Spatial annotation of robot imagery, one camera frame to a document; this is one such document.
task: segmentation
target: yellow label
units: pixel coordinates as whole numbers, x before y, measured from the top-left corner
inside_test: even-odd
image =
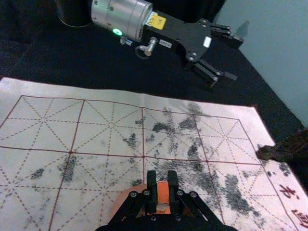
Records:
[[[152,15],[150,19],[150,24],[152,27],[162,30],[166,24],[167,19],[159,16],[159,15]]]

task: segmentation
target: silver cylindrical motor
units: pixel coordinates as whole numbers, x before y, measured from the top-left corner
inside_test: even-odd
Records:
[[[144,0],[93,0],[91,17],[94,24],[140,41],[152,10],[152,4]]]

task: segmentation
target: green led light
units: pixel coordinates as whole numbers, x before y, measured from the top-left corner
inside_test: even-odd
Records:
[[[120,31],[119,29],[116,29],[116,28],[113,29],[112,32],[114,32],[116,35],[119,35],[119,36],[123,35],[122,31]]]

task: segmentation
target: white wall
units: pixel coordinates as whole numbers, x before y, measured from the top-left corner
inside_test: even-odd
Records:
[[[227,0],[217,20],[244,36],[242,53],[307,127],[308,0]]]

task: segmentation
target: white sticker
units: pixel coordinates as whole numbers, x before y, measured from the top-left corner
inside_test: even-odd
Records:
[[[167,42],[167,41],[164,41],[164,40],[159,40],[159,44],[164,46],[164,47],[168,47],[168,48],[171,48],[172,47],[172,43],[170,42]]]
[[[203,46],[206,47],[206,48],[209,48],[210,45],[211,45],[211,41],[212,41],[212,38],[206,36],[206,38],[204,39],[204,42],[203,42]]]
[[[156,13],[156,12],[152,12],[151,14],[150,14],[150,16],[148,17],[148,20],[146,20],[146,25],[147,26],[152,26],[152,22],[153,22],[153,17],[154,16],[157,16],[158,15],[158,13]]]

